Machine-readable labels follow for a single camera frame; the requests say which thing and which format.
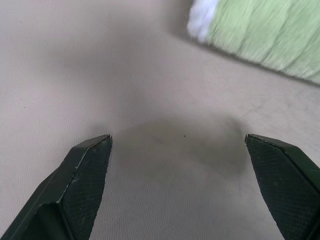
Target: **folded towel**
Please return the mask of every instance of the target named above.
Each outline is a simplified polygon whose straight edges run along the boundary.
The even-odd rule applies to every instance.
[[[319,0],[195,0],[188,32],[241,59],[320,84]]]

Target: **beige floor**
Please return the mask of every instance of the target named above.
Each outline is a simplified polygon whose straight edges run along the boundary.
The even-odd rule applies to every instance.
[[[192,43],[190,4],[0,3],[0,235],[73,145],[110,133],[90,239],[282,239],[244,136],[320,165],[320,89]]]

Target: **textured grip pad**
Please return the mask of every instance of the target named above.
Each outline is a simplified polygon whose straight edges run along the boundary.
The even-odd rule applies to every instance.
[[[263,199],[283,237],[314,239],[320,169],[299,148],[275,139],[247,135],[246,145]]]

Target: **green towel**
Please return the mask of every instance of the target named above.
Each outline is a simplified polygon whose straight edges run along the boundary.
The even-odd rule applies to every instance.
[[[195,0],[188,30],[241,59],[320,84],[320,0]]]

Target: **green fabric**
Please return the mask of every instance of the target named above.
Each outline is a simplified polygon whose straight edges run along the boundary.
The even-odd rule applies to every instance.
[[[220,0],[209,43],[320,84],[320,0]]]

